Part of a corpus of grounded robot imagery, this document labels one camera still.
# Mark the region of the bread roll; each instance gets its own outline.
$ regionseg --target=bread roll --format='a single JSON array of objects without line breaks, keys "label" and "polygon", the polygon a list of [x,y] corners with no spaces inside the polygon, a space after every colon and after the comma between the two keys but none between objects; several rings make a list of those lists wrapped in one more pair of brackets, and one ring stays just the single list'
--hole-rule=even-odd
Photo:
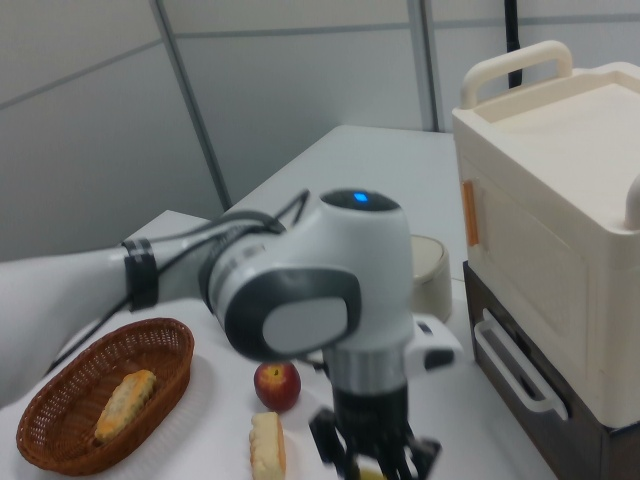
[{"label": "bread roll", "polygon": [[275,412],[258,413],[249,434],[253,480],[283,480],[287,469],[284,435]]},{"label": "bread roll", "polygon": [[156,376],[149,370],[140,370],[124,377],[104,407],[95,437],[100,443],[110,442],[126,427],[151,396]]}]

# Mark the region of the brown wicker basket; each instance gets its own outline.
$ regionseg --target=brown wicker basket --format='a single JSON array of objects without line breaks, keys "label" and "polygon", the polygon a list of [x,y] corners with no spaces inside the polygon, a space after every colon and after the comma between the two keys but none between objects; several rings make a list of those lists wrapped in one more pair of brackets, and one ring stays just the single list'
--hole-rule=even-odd
[{"label": "brown wicker basket", "polygon": [[[30,463],[66,475],[106,470],[127,457],[178,403],[189,384],[193,335],[171,318],[126,325],[83,351],[31,400],[18,426],[18,450]],[[105,445],[96,423],[125,375],[156,375],[151,398]]]}]

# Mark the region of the cabinet handle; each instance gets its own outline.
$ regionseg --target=cabinet handle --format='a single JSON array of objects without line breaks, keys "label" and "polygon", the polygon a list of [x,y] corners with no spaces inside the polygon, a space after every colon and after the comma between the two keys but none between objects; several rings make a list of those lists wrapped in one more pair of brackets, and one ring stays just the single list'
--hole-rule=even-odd
[{"label": "cabinet handle", "polygon": [[462,182],[462,206],[464,207],[464,226],[467,233],[467,245],[473,247],[480,243],[478,238],[478,220],[476,218],[476,202],[473,195],[473,182]]},{"label": "cabinet handle", "polygon": [[[505,332],[498,321],[491,315],[488,310],[483,311],[484,320],[476,324],[473,329],[473,333],[476,337],[478,345],[484,350],[489,357],[489,360],[493,362],[498,369],[502,377],[507,381],[513,392],[518,396],[522,404],[530,411],[535,413],[548,412],[555,410],[562,420],[567,420],[569,415],[567,408],[565,407],[560,397],[553,391],[547,381],[540,375],[540,372],[533,366],[533,364],[527,359],[527,357],[520,351],[515,342]],[[520,382],[513,376],[511,371],[504,364],[502,359],[491,347],[485,336],[486,332],[493,332],[496,339],[502,344],[502,346],[509,352],[509,355],[516,361],[520,369],[527,375],[527,377],[534,383],[536,388],[540,391],[544,398],[541,400],[534,400],[529,396],[525,389],[520,385]]]}]

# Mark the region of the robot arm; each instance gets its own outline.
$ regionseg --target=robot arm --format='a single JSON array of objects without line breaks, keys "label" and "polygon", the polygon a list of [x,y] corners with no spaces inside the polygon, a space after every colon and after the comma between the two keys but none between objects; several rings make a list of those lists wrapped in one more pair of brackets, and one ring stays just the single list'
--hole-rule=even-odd
[{"label": "robot arm", "polygon": [[415,440],[407,421],[411,273],[402,210],[364,191],[323,195],[289,232],[266,215],[233,213],[177,237],[2,264],[0,406],[37,383],[69,337],[118,298],[113,311],[200,298],[246,357],[322,349],[335,414],[311,427],[338,473],[359,478],[355,457],[364,454],[390,480],[426,478],[439,445]]}]

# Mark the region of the apple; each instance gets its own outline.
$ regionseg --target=apple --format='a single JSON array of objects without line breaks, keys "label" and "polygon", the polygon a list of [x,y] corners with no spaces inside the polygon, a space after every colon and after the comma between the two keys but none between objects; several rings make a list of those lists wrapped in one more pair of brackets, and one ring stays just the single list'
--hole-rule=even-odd
[{"label": "apple", "polygon": [[290,362],[260,364],[253,385],[260,401],[274,412],[286,412],[300,396],[300,374]]}]

